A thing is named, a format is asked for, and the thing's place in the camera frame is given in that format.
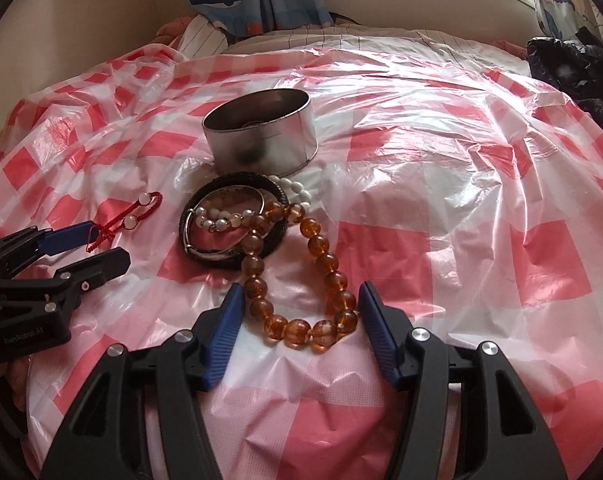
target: black woven bracelet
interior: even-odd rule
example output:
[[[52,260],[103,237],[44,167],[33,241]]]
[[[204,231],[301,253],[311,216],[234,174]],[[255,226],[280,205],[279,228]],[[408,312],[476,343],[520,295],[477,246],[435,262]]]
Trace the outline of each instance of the black woven bracelet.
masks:
[[[288,206],[288,197],[284,190],[270,180],[267,176],[260,175],[258,173],[250,173],[249,171],[242,171],[241,173],[230,173],[221,177],[216,178],[212,182],[202,186],[188,201],[184,212],[179,219],[179,239],[184,240],[184,230],[186,228],[186,219],[188,218],[188,212],[190,209],[194,209],[198,203],[200,203],[208,193],[217,191],[223,187],[229,186],[250,186],[255,189],[263,189],[275,197],[275,200],[284,206]],[[280,220],[276,222],[272,229],[268,232],[264,238],[264,250],[262,251],[262,258],[272,254],[284,239],[286,230],[288,229],[288,221]],[[214,269],[233,269],[240,270],[242,268],[242,260],[244,254],[240,253],[236,256],[227,258],[226,260],[211,261],[203,258],[197,258],[194,253],[187,251],[187,254],[200,262],[202,265],[207,267],[213,267]]]

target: blue gripper pad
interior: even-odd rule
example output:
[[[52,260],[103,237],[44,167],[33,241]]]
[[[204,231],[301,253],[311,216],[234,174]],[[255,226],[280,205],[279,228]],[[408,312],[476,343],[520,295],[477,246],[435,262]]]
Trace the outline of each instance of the blue gripper pad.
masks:
[[[209,391],[219,384],[226,373],[230,353],[242,326],[244,304],[244,288],[239,283],[233,283],[222,306],[219,307],[221,314],[217,327],[214,329],[210,342],[206,345],[206,368],[202,378],[205,391]]]
[[[39,245],[41,255],[55,256],[93,243],[99,235],[93,222],[82,222],[48,233]]]
[[[404,343],[413,326],[402,310],[381,302],[371,282],[361,284],[358,304],[381,376],[397,389],[402,377],[399,367],[405,360]]]

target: pink checkered plastic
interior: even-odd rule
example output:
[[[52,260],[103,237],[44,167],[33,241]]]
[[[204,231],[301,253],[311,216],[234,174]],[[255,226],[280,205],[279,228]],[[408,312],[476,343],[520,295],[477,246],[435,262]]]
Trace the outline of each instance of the pink checkered plastic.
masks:
[[[102,222],[141,192],[164,196],[149,221],[115,237],[131,253],[127,275],[85,297],[70,343],[34,356],[36,462],[109,344],[159,344],[239,278],[187,259],[178,220],[214,176],[202,117],[274,87],[312,96],[320,148],[296,178],[353,288],[373,280],[387,304],[449,343],[496,341],[576,479],[603,445],[603,131],[523,76],[340,50],[187,60],[147,46],[15,108],[0,140],[0,236]],[[297,230],[265,277],[279,312],[323,316]],[[248,323],[223,383],[201,400],[233,480],[381,479],[404,402],[382,381],[363,327],[315,355],[267,346]],[[152,406],[148,421],[161,480]]]

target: silver bangle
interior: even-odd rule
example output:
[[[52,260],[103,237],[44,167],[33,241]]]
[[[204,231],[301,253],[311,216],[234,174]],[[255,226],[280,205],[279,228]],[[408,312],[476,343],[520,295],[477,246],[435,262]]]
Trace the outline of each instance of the silver bangle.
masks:
[[[206,260],[209,262],[219,262],[221,260],[228,260],[229,258],[232,258],[242,252],[242,241],[241,240],[238,241],[235,245],[233,245],[232,247],[230,247],[228,249],[224,249],[221,251],[210,251],[210,250],[198,249],[197,247],[192,245],[192,243],[190,242],[190,237],[188,235],[192,222],[195,218],[195,210],[198,207],[203,206],[203,204],[206,204],[208,201],[210,201],[212,198],[214,198],[215,196],[217,196],[219,194],[222,194],[222,195],[235,194],[236,195],[238,191],[242,192],[245,196],[250,195],[250,196],[258,199],[259,211],[256,212],[256,214],[262,214],[264,212],[264,206],[266,205],[266,200],[264,199],[264,195],[261,193],[261,191],[259,191],[259,189],[255,189],[254,187],[251,187],[251,186],[227,186],[227,187],[221,187],[219,189],[211,191],[203,199],[201,199],[194,207],[192,207],[191,209],[188,209],[186,211],[187,215],[186,215],[186,223],[184,225],[184,230],[182,232],[182,243],[184,246],[184,250],[186,251],[187,254],[190,254],[191,256],[194,256],[195,258],[199,258],[201,260]]]

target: orange glass bead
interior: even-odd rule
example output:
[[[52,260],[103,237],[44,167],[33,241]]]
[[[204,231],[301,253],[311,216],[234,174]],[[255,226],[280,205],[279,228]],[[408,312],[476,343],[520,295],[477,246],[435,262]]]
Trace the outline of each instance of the orange glass bead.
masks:
[[[257,235],[246,235],[242,239],[242,249],[246,254],[261,254],[264,249],[264,240]]]
[[[348,287],[348,277],[343,272],[336,270],[324,278],[324,284],[329,294],[340,292]]]
[[[312,238],[321,233],[321,224],[314,218],[305,218],[301,221],[300,232],[306,238]]]
[[[291,204],[286,208],[285,216],[291,224],[298,224],[306,217],[306,211],[299,204]]]
[[[340,310],[354,310],[357,306],[357,298],[350,290],[341,290],[331,294],[328,298],[328,307],[331,312],[339,312]]]
[[[264,319],[264,332],[269,338],[281,341],[287,325],[288,320],[284,316],[274,314]]]
[[[248,219],[248,229],[263,236],[270,230],[270,221],[264,215],[253,215]]]
[[[308,240],[308,250],[315,257],[322,256],[330,249],[328,238],[322,235],[313,236]]]
[[[273,315],[275,307],[273,307],[273,304],[266,298],[255,298],[250,302],[248,311],[252,317],[256,317],[257,319],[266,319],[267,317]]]
[[[242,260],[242,272],[249,278],[261,276],[264,268],[264,260],[259,256],[245,256]]]
[[[286,207],[279,202],[269,202],[264,208],[264,216],[271,222],[278,222],[284,218]]]
[[[328,348],[337,342],[337,325],[329,319],[322,319],[312,328],[312,341],[317,346]]]
[[[357,328],[357,314],[347,308],[336,313],[333,320],[335,320],[337,332],[340,334],[353,333]]]
[[[294,345],[305,345],[310,341],[310,325],[303,319],[293,319],[286,325],[284,338],[286,342]]]
[[[262,278],[249,278],[244,283],[244,291],[251,300],[264,298],[268,293],[268,284]]]
[[[339,260],[333,253],[322,254],[317,258],[315,264],[321,272],[330,273],[339,269]]]

